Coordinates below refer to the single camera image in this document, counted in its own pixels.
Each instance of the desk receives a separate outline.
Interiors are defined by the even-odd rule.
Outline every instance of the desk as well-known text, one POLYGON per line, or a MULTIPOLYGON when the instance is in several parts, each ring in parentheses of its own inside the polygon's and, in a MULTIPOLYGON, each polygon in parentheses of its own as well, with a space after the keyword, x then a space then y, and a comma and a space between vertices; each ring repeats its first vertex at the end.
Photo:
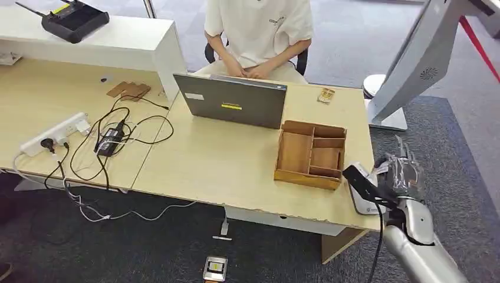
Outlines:
MULTIPOLYGON (((106 95, 121 81, 145 83, 152 87, 145 98, 160 105, 166 104, 162 84, 158 75, 150 71, 136 71, 121 68, 97 67, 42 60, 22 59, 14 66, 0 66, 0 168, 10 170, 12 159, 19 152, 19 146, 29 139, 50 129, 78 112, 88 114, 92 124, 111 109, 116 98, 106 95)), ((130 121, 138 122, 152 115, 165 116, 165 109, 146 101, 124 101, 118 106, 130 108, 130 121)), ((119 121, 124 113, 117 112, 114 121, 119 121)), ((140 138, 152 141, 156 137, 162 119, 145 122, 138 129, 140 138)), ((80 133, 70 136, 70 155, 83 140, 80 133)), ((96 159, 92 143, 82 147, 75 157, 83 165, 96 159)), ((151 146, 141 143, 127 145, 122 153, 110 159, 108 172, 113 187, 130 189, 151 146)), ((57 153, 64 154, 63 147, 57 153)), ((69 158, 64 162, 65 172, 70 180, 86 185, 104 186, 106 180, 101 174, 91 182, 82 182, 69 169, 69 158)), ((19 170, 32 175, 48 175, 56 167, 55 161, 46 151, 35 157, 22 156, 18 159, 19 170)), ((95 162, 90 169, 79 172, 82 176, 92 176, 100 168, 95 162)))
MULTIPOLYGON (((327 106, 317 102, 321 88, 288 84, 283 120, 345 127, 346 164, 373 167, 362 91, 332 87, 327 106)), ((229 218, 321 233, 324 264, 380 229, 378 216, 356 213, 347 182, 336 191, 275 182, 279 131, 194 117, 182 96, 168 118, 175 134, 152 148, 133 190, 224 206, 229 218)))

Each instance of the small cardboard item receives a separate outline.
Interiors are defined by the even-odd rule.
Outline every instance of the small cardboard item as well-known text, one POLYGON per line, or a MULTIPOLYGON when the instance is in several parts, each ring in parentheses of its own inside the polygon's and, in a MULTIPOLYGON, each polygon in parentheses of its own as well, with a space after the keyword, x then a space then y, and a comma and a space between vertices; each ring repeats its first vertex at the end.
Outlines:
POLYGON ((115 87, 113 87, 113 89, 108 91, 107 95, 110 97, 117 97, 128 88, 129 88, 129 84, 126 81, 122 81, 121 83, 119 83, 115 87))
POLYGON ((146 95, 146 93, 151 90, 151 87, 145 84, 136 85, 135 83, 130 83, 129 88, 121 93, 122 101, 131 100, 138 101, 140 97, 146 95))
POLYGON ((342 182, 347 130, 289 120, 281 130, 274 179, 337 189, 342 182))

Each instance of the wooden compartment box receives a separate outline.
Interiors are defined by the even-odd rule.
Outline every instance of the wooden compartment box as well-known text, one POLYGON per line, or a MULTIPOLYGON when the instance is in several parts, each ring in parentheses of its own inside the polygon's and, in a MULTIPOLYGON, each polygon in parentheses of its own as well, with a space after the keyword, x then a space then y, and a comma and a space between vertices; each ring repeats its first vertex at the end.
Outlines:
POLYGON ((335 190, 342 181, 347 130, 285 121, 274 179, 335 190))

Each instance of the laptop lid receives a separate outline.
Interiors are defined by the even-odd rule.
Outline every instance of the laptop lid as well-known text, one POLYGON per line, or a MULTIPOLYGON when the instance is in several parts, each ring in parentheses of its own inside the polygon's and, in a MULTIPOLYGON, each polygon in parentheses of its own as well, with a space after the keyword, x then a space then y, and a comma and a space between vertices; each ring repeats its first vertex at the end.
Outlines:
POLYGON ((228 77, 174 74, 195 116, 279 129, 287 86, 228 77))

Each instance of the carpet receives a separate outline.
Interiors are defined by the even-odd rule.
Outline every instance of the carpet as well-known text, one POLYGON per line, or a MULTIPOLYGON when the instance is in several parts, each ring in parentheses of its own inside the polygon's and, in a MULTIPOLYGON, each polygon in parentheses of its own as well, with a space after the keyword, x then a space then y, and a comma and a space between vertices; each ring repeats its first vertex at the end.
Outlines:
MULTIPOLYGON (((448 101, 418 97, 406 107, 405 133, 371 129, 375 156, 396 150, 397 133, 425 169, 427 202, 436 233, 470 282, 500 282, 498 215, 448 101)), ((156 216, 181 200, 77 188, 112 214, 129 208, 156 216)), ((90 223, 55 190, 6 192, 18 216, 0 226, 0 261, 15 264, 6 282, 202 282, 208 255, 227 256, 227 282, 365 282, 377 233, 369 233, 327 265, 321 236, 230 221, 232 242, 213 240, 222 208, 195 204, 172 208, 155 222, 128 216, 90 223), (40 238, 60 241, 46 243, 40 238)), ((407 282, 383 246, 373 282, 407 282)))

